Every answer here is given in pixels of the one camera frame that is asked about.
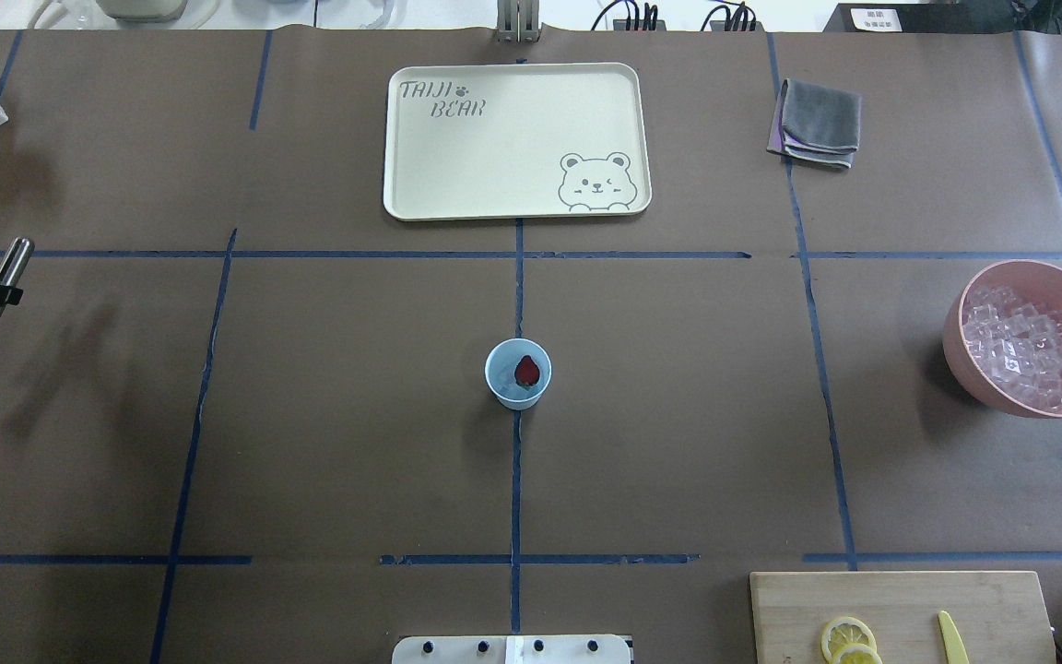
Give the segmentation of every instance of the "red strawberry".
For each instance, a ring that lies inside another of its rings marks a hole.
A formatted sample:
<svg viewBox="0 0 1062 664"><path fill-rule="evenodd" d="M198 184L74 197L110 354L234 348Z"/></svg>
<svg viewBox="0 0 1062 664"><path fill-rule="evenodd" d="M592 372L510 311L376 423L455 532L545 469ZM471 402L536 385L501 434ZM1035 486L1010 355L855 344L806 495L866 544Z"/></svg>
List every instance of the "red strawberry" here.
<svg viewBox="0 0 1062 664"><path fill-rule="evenodd" d="M531 356L523 356L519 365L514 368L514 381L518 382L520 388L530 388L539 381L539 367Z"/></svg>

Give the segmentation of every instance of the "lemon slice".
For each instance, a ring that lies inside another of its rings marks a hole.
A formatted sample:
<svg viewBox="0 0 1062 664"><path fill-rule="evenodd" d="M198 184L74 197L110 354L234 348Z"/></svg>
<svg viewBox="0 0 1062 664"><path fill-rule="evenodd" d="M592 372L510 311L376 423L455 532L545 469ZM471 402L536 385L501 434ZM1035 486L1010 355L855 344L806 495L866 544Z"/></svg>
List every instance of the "lemon slice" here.
<svg viewBox="0 0 1062 664"><path fill-rule="evenodd" d="M849 643L835 652L830 664L884 664L876 649L861 643Z"/></svg>
<svg viewBox="0 0 1062 664"><path fill-rule="evenodd" d="M876 651L876 634L871 633L868 627L859 618L852 618L850 615L834 618L822 627L822 657L826 661L834 663L835 656L839 650L851 644L859 644Z"/></svg>

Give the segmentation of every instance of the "bear drawing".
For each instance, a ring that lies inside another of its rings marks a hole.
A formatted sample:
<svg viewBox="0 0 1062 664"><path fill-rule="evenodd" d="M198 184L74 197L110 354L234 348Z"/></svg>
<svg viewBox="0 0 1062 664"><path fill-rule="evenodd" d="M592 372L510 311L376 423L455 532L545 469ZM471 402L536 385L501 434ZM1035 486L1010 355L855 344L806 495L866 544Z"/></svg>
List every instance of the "bear drawing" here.
<svg viewBox="0 0 1062 664"><path fill-rule="evenodd" d="M637 198L637 186L629 180L629 156L614 152L603 159L585 159L575 152L560 159L564 184L560 201L571 211L628 210Z"/></svg>

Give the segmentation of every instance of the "yellow knife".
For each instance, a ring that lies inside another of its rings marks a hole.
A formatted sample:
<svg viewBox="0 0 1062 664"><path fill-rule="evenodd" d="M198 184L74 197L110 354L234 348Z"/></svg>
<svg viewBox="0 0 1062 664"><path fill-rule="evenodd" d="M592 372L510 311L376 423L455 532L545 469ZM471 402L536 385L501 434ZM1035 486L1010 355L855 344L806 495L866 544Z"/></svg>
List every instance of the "yellow knife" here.
<svg viewBox="0 0 1062 664"><path fill-rule="evenodd" d="M945 657L948 659L948 664L970 664L969 656L965 654L965 644L961 643L961 635L957 633L957 626L948 612L937 613L937 620L940 622L940 637L945 642Z"/></svg>

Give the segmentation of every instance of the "folded cloth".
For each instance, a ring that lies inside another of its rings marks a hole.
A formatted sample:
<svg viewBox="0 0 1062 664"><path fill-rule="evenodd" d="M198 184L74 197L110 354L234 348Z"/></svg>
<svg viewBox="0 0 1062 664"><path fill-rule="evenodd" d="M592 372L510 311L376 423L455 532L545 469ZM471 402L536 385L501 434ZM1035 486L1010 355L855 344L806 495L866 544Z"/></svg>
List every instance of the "folded cloth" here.
<svg viewBox="0 0 1062 664"><path fill-rule="evenodd" d="M768 151L851 168L859 149L861 104L855 92L787 79L772 112Z"/></svg>

